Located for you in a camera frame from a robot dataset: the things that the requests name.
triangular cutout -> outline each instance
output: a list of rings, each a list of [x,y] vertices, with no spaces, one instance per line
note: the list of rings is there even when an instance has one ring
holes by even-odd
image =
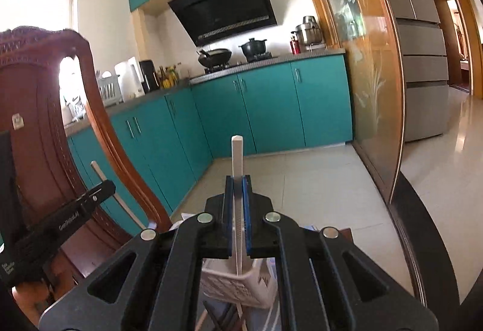
[[[363,303],[385,295],[389,288],[352,253],[342,254]]]
[[[88,293],[109,304],[115,303],[135,259],[133,252],[124,256],[105,275],[91,283]]]

window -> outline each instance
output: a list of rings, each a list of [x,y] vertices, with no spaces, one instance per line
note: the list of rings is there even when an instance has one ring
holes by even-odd
[[[0,0],[0,31],[31,25],[57,31],[72,26],[72,0]]]

black range hood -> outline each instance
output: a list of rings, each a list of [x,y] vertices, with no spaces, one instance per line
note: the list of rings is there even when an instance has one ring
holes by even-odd
[[[270,0],[173,0],[169,5],[196,46],[277,24]]]

red bottle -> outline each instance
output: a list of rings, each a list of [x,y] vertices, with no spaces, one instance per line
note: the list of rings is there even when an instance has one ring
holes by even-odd
[[[290,47],[292,48],[292,54],[300,54],[299,41],[295,39],[295,35],[291,36]]]

silver screw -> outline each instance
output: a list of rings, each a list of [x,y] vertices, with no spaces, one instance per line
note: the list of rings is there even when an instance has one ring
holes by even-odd
[[[146,229],[141,232],[141,238],[144,241],[151,241],[156,237],[156,232],[153,229]]]
[[[213,220],[213,215],[208,213],[201,213],[198,215],[198,222],[200,223],[210,223]]]
[[[279,213],[272,211],[270,213],[267,213],[267,215],[265,215],[265,219],[269,222],[278,222],[281,219],[281,216]]]
[[[339,237],[339,231],[332,226],[325,227],[324,230],[322,230],[322,234],[324,235],[324,237],[327,237],[327,238]]]

